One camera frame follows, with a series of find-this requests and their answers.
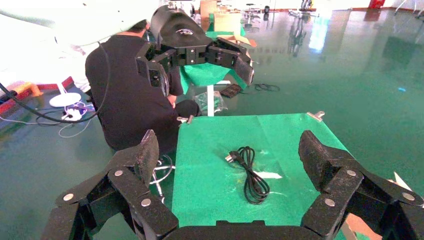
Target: logo on robot arm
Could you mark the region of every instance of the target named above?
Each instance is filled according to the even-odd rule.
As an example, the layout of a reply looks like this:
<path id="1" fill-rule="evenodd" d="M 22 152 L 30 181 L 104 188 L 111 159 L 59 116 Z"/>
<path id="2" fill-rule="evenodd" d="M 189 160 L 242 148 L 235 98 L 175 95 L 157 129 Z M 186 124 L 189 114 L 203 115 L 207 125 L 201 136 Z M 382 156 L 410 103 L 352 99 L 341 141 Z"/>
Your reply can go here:
<path id="1" fill-rule="evenodd" d="M 194 32 L 190 29 L 182 28 L 182 29 L 176 31 L 176 33 L 179 33 L 181 35 L 193 35 Z"/>

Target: green table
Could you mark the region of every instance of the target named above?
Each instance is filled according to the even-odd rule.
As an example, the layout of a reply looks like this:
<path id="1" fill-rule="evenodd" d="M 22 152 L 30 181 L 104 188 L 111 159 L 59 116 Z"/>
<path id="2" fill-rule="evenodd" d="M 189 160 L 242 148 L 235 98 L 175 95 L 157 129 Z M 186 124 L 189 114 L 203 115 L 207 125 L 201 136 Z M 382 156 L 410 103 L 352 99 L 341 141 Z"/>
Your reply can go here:
<path id="1" fill-rule="evenodd" d="M 304 130 L 311 130 L 325 145 L 345 150 L 324 122 L 304 113 L 197 117 L 191 124 L 183 124 L 172 197 L 172 212 L 179 226 L 214 226 L 218 220 L 299 225 L 319 195 L 298 155 Z M 266 179 L 271 193 L 261 205 L 246 201 L 245 171 L 224 159 L 241 146 L 255 149 L 256 172 L 282 177 Z"/>

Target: man's hand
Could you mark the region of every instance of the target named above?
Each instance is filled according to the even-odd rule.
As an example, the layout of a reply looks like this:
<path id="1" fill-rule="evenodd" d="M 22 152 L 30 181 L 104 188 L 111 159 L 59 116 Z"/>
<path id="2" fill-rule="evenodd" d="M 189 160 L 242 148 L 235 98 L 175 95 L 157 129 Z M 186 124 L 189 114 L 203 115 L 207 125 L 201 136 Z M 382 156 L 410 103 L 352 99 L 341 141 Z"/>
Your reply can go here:
<path id="1" fill-rule="evenodd" d="M 169 94 L 167 96 L 169 102 L 171 103 L 172 107 L 175 108 L 175 101 L 177 100 L 177 96 L 174 96 L 172 94 Z"/>

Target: black shirt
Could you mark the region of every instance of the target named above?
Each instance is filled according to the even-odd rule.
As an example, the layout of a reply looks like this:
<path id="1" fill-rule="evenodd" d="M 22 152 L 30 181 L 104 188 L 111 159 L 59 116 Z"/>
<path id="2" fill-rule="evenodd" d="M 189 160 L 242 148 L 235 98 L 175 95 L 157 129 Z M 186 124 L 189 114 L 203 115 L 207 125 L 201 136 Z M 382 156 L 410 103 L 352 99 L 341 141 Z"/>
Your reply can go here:
<path id="1" fill-rule="evenodd" d="M 111 75 L 107 96 L 98 117 L 107 144 L 115 150 L 138 145 L 153 129 L 161 144 L 177 141 L 178 114 L 159 87 L 152 87 L 137 70 L 136 54 L 146 41 L 137 36 L 114 35 L 102 46 L 107 52 Z M 101 48 L 85 61 L 85 75 L 97 107 L 102 104 L 108 79 L 106 57 Z M 169 93 L 183 94 L 177 67 L 168 74 Z"/>

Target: reflective green floor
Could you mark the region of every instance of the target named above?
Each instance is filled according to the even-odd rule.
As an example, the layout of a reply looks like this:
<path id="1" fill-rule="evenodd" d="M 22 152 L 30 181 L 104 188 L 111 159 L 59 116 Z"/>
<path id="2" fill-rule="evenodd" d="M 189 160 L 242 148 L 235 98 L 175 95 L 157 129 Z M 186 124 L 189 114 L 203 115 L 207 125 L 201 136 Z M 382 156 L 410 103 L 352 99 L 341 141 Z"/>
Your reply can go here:
<path id="1" fill-rule="evenodd" d="M 325 111 L 328 127 L 365 168 L 387 179 L 396 171 L 424 195 L 423 25 L 406 12 L 335 11 L 329 20 L 305 20 L 301 41 L 289 37 L 298 27 L 294 17 L 271 13 L 268 21 L 253 22 L 246 37 L 258 45 L 249 50 L 257 62 L 254 81 L 281 91 L 247 89 L 251 94 L 226 99 L 220 115 Z M 188 97 L 204 91 L 193 87 Z M 28 103 L 48 108 L 51 97 Z M 2 117 L 35 120 L 22 109 Z M 56 197 L 111 158 L 97 119 L 73 138 L 60 138 L 60 128 L 0 121 L 0 239 L 38 239 Z M 119 215 L 95 238 L 135 239 Z"/>

